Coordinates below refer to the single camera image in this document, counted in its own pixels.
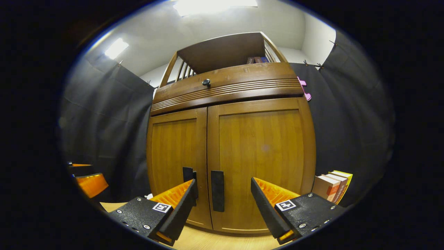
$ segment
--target black curtain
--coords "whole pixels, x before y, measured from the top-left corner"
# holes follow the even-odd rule
[[[323,69],[291,67],[312,96],[316,175],[352,173],[340,203],[349,206],[384,174],[395,139],[395,113],[386,85],[364,51],[339,31],[335,43]]]
[[[150,194],[145,148],[154,88],[103,52],[79,58],[61,101],[66,160],[103,173],[109,187],[102,202]]]

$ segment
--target white ceiling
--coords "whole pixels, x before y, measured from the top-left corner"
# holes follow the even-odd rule
[[[263,31],[278,47],[300,50],[305,36],[303,11],[278,0],[257,0],[258,7],[231,7],[211,14],[181,17],[174,1],[152,4],[114,28],[95,49],[105,51],[117,38],[129,44],[115,58],[141,76],[168,63],[189,45],[241,32]]]

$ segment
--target pink clip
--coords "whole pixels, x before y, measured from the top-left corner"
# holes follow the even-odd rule
[[[301,79],[299,79],[299,77],[297,77],[297,79],[301,83],[302,91],[304,91],[305,98],[307,99],[307,101],[310,101],[311,100],[311,95],[309,93],[305,93],[305,90],[304,90],[304,87],[303,87],[303,86],[307,86],[307,83],[305,81],[302,81]]]

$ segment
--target wooden floor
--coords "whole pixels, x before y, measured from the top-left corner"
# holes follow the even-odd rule
[[[102,206],[107,212],[116,210],[126,204],[104,203]],[[174,243],[173,248],[178,250],[269,250],[278,247],[278,241],[270,234],[229,234],[204,230],[199,227],[186,224],[180,234],[179,240]]]

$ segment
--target drawer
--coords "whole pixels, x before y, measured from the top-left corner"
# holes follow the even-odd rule
[[[210,80],[210,87],[202,85]],[[258,63],[217,69],[159,88],[151,115],[261,97],[301,97],[301,84],[289,63]]]

